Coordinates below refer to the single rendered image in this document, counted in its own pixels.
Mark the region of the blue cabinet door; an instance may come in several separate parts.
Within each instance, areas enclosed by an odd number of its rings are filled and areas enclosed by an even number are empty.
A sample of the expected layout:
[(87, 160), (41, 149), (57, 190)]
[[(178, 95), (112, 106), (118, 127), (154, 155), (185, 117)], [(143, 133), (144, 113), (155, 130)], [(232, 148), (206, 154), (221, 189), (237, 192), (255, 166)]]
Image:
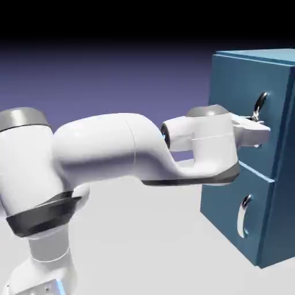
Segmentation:
[(210, 104), (250, 116), (259, 96), (267, 94), (259, 119), (271, 129), (269, 140), (259, 148), (242, 147), (238, 155), (243, 163), (271, 179), (279, 170), (294, 83), (295, 60), (221, 52), (212, 57)]
[[(240, 174), (225, 186), (204, 186), (201, 196), (201, 213), (255, 266), (259, 265), (270, 198), (275, 180), (243, 162)], [(252, 195), (245, 216), (248, 235), (242, 239), (237, 232), (237, 215), (243, 198)]]

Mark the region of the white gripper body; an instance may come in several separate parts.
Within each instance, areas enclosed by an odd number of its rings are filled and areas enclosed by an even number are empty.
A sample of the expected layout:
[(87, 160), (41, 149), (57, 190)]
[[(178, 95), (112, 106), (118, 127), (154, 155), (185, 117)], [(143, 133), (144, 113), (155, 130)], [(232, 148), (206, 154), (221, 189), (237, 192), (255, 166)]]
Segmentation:
[(252, 147), (268, 142), (270, 137), (268, 126), (233, 113), (231, 118), (237, 147)]

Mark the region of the blue cabinet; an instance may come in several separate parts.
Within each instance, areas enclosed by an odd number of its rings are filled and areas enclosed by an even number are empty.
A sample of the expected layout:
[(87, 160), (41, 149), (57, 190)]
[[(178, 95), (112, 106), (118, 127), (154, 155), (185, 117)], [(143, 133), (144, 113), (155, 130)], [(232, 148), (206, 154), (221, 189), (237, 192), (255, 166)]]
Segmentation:
[[(269, 59), (295, 60), (295, 49), (218, 51), (229, 55), (246, 55)], [(295, 83), (290, 103), (288, 129), (282, 157), (270, 198), (266, 235), (259, 265), (265, 268), (295, 257)]]

